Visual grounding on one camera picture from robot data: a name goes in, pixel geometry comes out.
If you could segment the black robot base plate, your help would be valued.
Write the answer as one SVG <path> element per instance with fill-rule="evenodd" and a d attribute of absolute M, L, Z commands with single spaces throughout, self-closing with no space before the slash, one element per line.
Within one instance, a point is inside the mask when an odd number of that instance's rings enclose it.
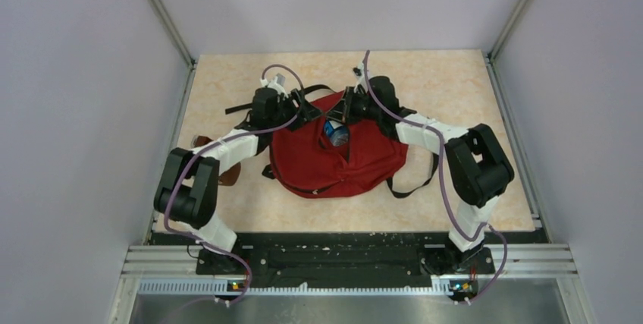
<path fill-rule="evenodd" d="M 187 237 L 152 234 L 152 246 L 195 248 L 198 275 L 252 273 L 251 288 L 421 288 L 439 276 L 465 280 L 493 275 L 501 259 L 491 253 L 500 238 L 487 233 L 480 251 L 459 261 L 440 232 L 241 233 L 232 253 L 204 250 Z"/>

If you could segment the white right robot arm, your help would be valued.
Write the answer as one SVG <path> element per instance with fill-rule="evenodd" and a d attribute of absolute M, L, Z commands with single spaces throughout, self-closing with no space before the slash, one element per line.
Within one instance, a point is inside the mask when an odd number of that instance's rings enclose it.
<path fill-rule="evenodd" d="M 374 121 L 387 137 L 434 153 L 441 196 L 450 220 L 447 267 L 465 272 L 482 248 L 484 230 L 500 197 L 515 177 L 492 128 L 445 124 L 400 105 L 385 76 L 360 77 L 327 113 L 337 122 Z"/>

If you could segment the red student backpack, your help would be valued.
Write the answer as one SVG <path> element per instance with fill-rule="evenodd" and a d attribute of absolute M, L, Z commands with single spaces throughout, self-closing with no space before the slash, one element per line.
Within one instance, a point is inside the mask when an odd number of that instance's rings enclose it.
<path fill-rule="evenodd" d="M 362 119 L 344 124 L 350 130 L 350 140 L 333 147 L 323 127 L 328 111 L 344 91 L 336 92 L 324 84 L 305 88 L 328 91 L 310 102 L 323 111 L 323 116 L 294 131 L 284 128 L 274 132 L 268 146 L 270 162 L 263 175 L 309 199 L 353 197 L 381 183 L 391 189 L 394 175 L 406 163 L 408 146 L 383 135 L 374 121 Z M 242 111 L 243 105 L 247 104 L 228 108 L 226 113 Z"/>

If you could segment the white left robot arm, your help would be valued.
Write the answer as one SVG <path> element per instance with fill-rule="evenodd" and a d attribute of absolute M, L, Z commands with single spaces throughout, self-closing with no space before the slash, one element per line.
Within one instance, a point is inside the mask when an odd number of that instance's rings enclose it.
<path fill-rule="evenodd" d="M 260 154 L 274 132 L 294 131 L 323 115 L 306 100 L 306 91 L 286 94 L 267 87 L 257 89 L 252 102 L 241 109 L 246 117 L 223 137 L 201 147 L 169 152 L 153 199 L 167 231 L 215 253 L 215 265 L 229 274 L 240 269 L 243 253 L 234 247 L 236 233 L 216 212 L 221 175 Z"/>

